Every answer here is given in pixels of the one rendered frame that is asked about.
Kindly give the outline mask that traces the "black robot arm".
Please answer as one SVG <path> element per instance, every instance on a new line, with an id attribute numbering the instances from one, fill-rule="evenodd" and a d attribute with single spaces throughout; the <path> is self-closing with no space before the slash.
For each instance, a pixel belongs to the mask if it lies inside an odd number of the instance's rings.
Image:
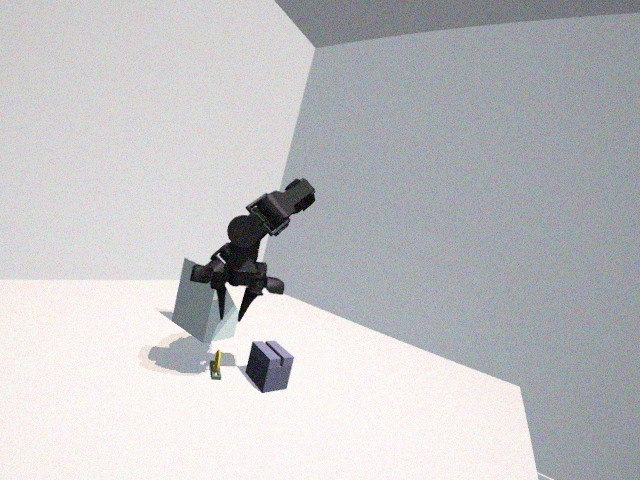
<path id="1" fill-rule="evenodd" d="M 228 278 L 232 286 L 254 288 L 255 280 L 265 280 L 267 264 L 253 264 L 253 259 L 248 255 L 246 260 L 237 259 L 236 253 L 230 253 L 231 245 L 259 249 L 264 236 L 277 236 L 289 225 L 289 217 L 292 214 L 305 211 L 315 202 L 315 192 L 306 179 L 296 178 L 286 186 L 285 192 L 266 192 L 252 201 L 246 206 L 249 215 L 237 216 L 229 223 L 227 234 L 231 242 L 218 249 L 206 266 L 213 267 L 215 272 L 223 273 L 223 278 Z M 216 256 L 218 254 L 225 264 Z"/>

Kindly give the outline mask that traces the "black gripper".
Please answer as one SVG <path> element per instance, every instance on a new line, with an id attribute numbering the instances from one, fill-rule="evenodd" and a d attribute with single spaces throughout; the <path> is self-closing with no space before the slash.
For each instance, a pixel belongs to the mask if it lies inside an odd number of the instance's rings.
<path id="1" fill-rule="evenodd" d="M 253 259 L 253 264 L 256 264 L 256 260 L 258 257 L 258 249 L 252 248 L 242 248 L 238 247 L 234 244 L 231 245 L 230 253 L 236 253 L 237 259 L 247 259 L 247 255 Z M 225 293 L 226 287 L 225 284 L 228 281 L 228 278 L 223 278 L 223 273 L 214 272 L 213 267 L 194 265 L 191 273 L 190 281 L 199 282 L 199 283 L 208 283 L 210 282 L 211 288 L 216 289 L 219 301 L 219 311 L 220 311 L 220 319 L 224 317 L 225 311 Z M 240 310 L 238 313 L 237 321 L 240 322 L 249 308 L 250 304 L 256 297 L 263 296 L 262 290 L 266 289 L 269 294 L 283 295 L 284 292 L 284 283 L 278 278 L 267 277 L 264 281 L 255 280 L 255 287 L 248 288 L 244 292 L 244 296 L 242 299 L 242 303 L 240 306 Z"/>

